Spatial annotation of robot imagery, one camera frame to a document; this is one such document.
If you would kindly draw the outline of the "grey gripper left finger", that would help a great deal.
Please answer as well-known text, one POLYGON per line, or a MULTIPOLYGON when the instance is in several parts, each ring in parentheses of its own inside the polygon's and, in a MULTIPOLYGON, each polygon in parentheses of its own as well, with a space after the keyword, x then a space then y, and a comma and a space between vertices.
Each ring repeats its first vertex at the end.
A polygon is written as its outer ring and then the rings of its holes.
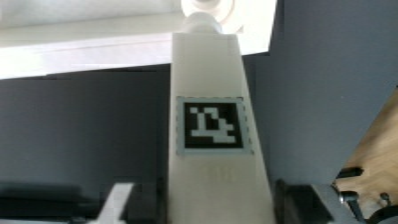
POLYGON ((87 224, 155 224, 156 205, 155 183, 116 183, 100 214, 87 224))

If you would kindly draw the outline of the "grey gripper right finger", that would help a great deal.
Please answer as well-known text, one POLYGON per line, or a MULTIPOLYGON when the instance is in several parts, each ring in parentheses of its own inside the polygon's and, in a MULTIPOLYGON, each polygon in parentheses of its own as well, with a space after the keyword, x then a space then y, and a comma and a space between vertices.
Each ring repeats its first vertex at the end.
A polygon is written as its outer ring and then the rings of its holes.
POLYGON ((359 224, 332 190, 292 185, 283 179, 274 188, 274 211, 277 224, 359 224))

